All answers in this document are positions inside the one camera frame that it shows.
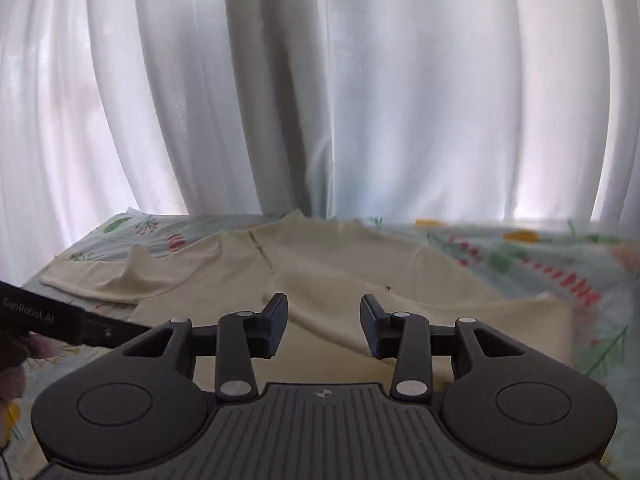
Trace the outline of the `white sheer curtain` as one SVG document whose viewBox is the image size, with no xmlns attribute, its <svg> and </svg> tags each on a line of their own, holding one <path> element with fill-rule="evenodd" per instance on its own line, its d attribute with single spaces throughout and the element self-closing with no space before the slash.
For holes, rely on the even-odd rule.
<svg viewBox="0 0 640 480">
<path fill-rule="evenodd" d="M 1 276 L 127 208 L 639 221 L 639 0 L 1 0 Z"/>
</svg>

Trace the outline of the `cream knit sweater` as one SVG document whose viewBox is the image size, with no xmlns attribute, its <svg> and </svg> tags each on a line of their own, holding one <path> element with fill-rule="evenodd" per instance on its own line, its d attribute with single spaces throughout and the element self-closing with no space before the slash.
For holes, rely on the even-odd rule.
<svg viewBox="0 0 640 480">
<path fill-rule="evenodd" d="M 288 326 L 276 356 L 254 366 L 260 384 L 389 382 L 390 363 L 370 356 L 360 327 L 367 294 L 387 311 L 435 325 L 477 318 L 563 364 L 573 361 L 573 313 L 564 301 L 546 294 L 507 300 L 427 244 L 298 212 L 163 258 L 140 245 L 123 262 L 56 258 L 42 281 L 81 298 L 131 304 L 134 322 L 149 326 L 171 318 L 214 324 L 258 311 L 282 292 Z"/>
</svg>

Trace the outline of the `floral light blue bedsheet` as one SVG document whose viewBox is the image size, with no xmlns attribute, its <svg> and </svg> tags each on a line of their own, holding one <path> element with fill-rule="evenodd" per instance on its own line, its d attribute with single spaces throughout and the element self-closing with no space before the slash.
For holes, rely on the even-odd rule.
<svg viewBox="0 0 640 480">
<path fill-rule="evenodd" d="M 261 216 L 151 216 L 130 210 L 56 256 L 81 262 L 123 262 L 140 245 L 163 258 L 205 237 L 279 221 Z M 601 384 L 613 397 L 617 428 L 605 453 L 614 476 L 639 474 L 639 237 L 555 224 L 539 226 L 395 226 L 383 219 L 357 221 L 366 228 L 435 248 L 470 270 L 503 298 L 550 295 L 573 313 L 573 361 L 567 364 Z M 131 304 L 81 298 L 42 281 L 51 260 L 27 289 L 134 322 Z"/>
</svg>

